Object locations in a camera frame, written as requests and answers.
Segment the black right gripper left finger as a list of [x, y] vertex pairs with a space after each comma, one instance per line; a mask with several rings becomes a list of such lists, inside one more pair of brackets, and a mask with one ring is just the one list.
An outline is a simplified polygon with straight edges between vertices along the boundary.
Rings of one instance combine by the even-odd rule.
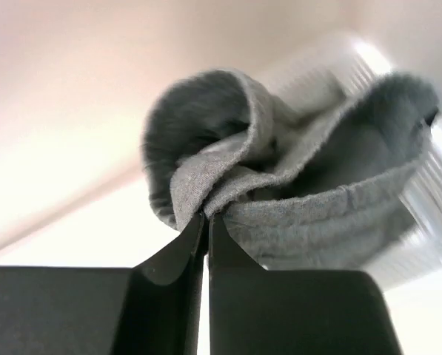
[[132, 268], [0, 266], [0, 354], [194, 354], [205, 228]]

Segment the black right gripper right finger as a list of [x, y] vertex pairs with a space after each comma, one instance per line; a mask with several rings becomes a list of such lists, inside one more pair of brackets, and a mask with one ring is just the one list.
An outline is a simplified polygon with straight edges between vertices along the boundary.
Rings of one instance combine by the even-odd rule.
[[401, 354], [383, 294], [362, 271], [268, 271], [209, 227], [210, 352]]

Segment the grey drawstring shorts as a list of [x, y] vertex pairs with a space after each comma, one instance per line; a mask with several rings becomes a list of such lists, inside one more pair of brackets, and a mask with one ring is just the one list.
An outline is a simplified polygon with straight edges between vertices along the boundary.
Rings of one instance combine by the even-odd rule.
[[219, 214], [270, 269], [361, 268], [412, 228], [400, 196], [438, 105], [430, 84], [403, 73], [348, 98], [331, 78], [281, 97], [242, 72], [203, 72], [147, 116], [150, 206], [177, 231]]

